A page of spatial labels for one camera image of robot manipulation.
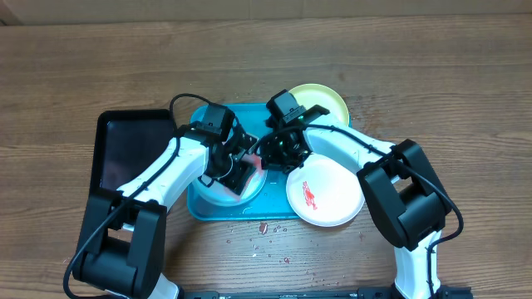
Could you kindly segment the pink and green sponge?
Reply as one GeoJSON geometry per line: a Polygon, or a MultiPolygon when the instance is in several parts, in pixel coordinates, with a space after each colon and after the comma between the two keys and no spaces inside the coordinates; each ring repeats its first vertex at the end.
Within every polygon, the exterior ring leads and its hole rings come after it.
{"type": "Polygon", "coordinates": [[[224,178],[228,196],[236,203],[249,201],[264,185],[265,174],[260,166],[260,158],[245,154],[241,159],[232,159],[232,169],[224,178]]]}

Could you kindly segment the light blue plate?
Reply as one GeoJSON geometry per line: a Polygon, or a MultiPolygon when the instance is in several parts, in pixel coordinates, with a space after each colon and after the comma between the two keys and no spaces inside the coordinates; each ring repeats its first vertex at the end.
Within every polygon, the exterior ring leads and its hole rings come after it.
{"type": "MultiPolygon", "coordinates": [[[[264,180],[264,185],[265,185],[268,171],[265,169],[263,169],[263,171],[265,174],[265,180],[264,180]]],[[[260,194],[261,190],[262,189],[260,189],[259,193],[255,197],[250,199],[249,201],[255,199],[260,194]]],[[[206,187],[198,179],[196,179],[190,185],[189,195],[192,195],[192,192],[195,192],[195,194],[198,195],[200,199],[203,199],[208,203],[211,203],[213,205],[220,206],[220,207],[233,207],[233,206],[238,206],[238,205],[249,202],[249,201],[242,201],[242,202],[236,203],[235,201],[232,201],[232,199],[228,196],[227,191],[228,191],[227,188],[218,181],[215,181],[212,186],[206,187]]]]}

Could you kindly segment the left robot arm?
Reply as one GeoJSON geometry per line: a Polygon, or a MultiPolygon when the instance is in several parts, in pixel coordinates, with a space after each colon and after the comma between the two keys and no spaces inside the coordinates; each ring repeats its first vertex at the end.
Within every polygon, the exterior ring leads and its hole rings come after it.
{"type": "Polygon", "coordinates": [[[75,296],[69,285],[75,279],[102,290],[104,298],[181,298],[181,287],[163,273],[167,213],[204,177],[206,187],[220,184],[240,195],[255,171],[244,156],[258,141],[242,125],[182,125],[132,180],[114,190],[93,189],[64,274],[66,295],[75,296]]]}

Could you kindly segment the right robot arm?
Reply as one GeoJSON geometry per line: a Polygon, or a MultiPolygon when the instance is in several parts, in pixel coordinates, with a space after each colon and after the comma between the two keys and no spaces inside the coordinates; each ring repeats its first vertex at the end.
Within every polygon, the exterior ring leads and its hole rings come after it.
{"type": "Polygon", "coordinates": [[[308,223],[334,227],[368,207],[394,247],[397,274],[389,294],[447,298],[437,276],[437,247],[446,216],[458,211],[419,144],[376,140],[344,125],[325,108],[266,105],[271,133],[259,141],[265,168],[287,172],[286,195],[308,223]]]}

